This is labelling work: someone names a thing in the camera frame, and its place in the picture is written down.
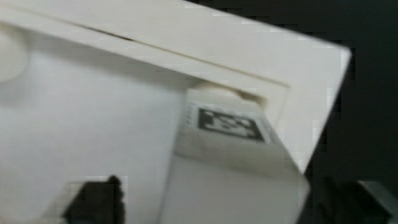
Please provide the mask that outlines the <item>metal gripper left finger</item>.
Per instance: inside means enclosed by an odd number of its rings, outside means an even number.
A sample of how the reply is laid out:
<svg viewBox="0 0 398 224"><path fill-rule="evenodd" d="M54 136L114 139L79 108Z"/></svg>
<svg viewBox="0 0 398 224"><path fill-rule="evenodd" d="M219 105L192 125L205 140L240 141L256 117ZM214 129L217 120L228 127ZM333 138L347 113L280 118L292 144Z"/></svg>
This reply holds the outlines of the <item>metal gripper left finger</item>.
<svg viewBox="0 0 398 224"><path fill-rule="evenodd" d="M66 224L125 224L127 208L121 179L89 181L68 205L63 218Z"/></svg>

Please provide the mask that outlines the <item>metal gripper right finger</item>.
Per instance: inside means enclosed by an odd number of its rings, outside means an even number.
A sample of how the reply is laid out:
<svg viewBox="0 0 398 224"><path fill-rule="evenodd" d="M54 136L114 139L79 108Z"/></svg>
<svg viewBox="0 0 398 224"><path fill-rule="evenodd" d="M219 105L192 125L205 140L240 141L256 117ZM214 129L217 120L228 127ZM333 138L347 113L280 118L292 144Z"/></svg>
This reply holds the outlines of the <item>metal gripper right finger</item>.
<svg viewBox="0 0 398 224"><path fill-rule="evenodd" d="M326 181L326 224L398 224L398 198L377 181Z"/></svg>

